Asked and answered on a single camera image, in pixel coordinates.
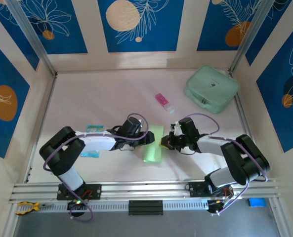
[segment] white tabletop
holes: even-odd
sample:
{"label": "white tabletop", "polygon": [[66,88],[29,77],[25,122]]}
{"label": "white tabletop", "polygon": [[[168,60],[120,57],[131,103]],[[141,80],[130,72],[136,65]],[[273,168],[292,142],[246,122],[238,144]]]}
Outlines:
{"label": "white tabletop", "polygon": [[[122,125],[130,113],[140,113],[150,124],[170,124],[191,113],[212,116],[221,126],[216,134],[235,138],[243,133],[234,101],[220,114],[213,115],[183,93],[186,81],[195,70],[123,70],[59,74],[41,131],[29,182],[58,182],[43,170],[39,149],[64,126],[85,131],[88,124],[110,129]],[[161,93],[175,108],[169,114],[155,99]],[[200,133],[216,130],[206,117],[192,117]],[[79,157],[75,167],[87,182],[162,181],[203,179],[226,166],[223,157],[211,154],[185,156],[163,149],[160,164],[143,162],[143,147],[135,151],[101,151],[99,158]]]}

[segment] blue sticker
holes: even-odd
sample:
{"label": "blue sticker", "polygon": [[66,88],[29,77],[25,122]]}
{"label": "blue sticker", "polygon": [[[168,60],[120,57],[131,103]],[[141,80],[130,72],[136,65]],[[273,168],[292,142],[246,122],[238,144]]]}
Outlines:
{"label": "blue sticker", "polygon": [[98,0],[108,52],[176,51],[184,0]]}
{"label": "blue sticker", "polygon": [[284,152],[293,148],[293,32],[257,80]]}
{"label": "blue sticker", "polygon": [[[87,53],[71,0],[21,0],[19,3],[48,54]],[[18,46],[29,44],[2,3],[0,21]]]}
{"label": "blue sticker", "polygon": [[4,158],[30,86],[0,50],[0,157]]}
{"label": "blue sticker", "polygon": [[[261,33],[256,38],[253,50],[257,51],[256,55],[290,1],[275,1]],[[237,50],[261,2],[262,0],[211,0],[197,51]]]}

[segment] green sponge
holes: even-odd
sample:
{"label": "green sponge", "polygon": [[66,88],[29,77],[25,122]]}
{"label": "green sponge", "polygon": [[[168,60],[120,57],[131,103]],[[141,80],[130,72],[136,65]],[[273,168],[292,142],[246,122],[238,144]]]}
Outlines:
{"label": "green sponge", "polygon": [[161,163],[163,161],[163,158],[160,142],[164,134],[164,127],[157,125],[149,125],[148,129],[149,131],[154,133],[155,142],[145,146],[143,160],[144,162]]}

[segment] mint green bag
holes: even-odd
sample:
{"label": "mint green bag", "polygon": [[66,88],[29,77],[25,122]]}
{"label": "mint green bag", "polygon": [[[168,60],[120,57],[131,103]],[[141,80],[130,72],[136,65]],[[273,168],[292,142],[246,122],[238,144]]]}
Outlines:
{"label": "mint green bag", "polygon": [[240,89],[240,83],[210,66],[202,66],[187,81],[184,93],[202,108],[218,114]]}

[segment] grey floor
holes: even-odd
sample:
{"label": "grey floor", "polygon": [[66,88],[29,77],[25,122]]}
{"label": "grey floor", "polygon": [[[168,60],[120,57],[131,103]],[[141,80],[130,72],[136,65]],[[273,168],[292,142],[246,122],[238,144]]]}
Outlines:
{"label": "grey floor", "polygon": [[98,212],[78,223],[66,213],[30,213],[19,217],[15,237],[278,237],[270,207],[239,200],[221,216],[207,211],[167,211],[163,216]]}

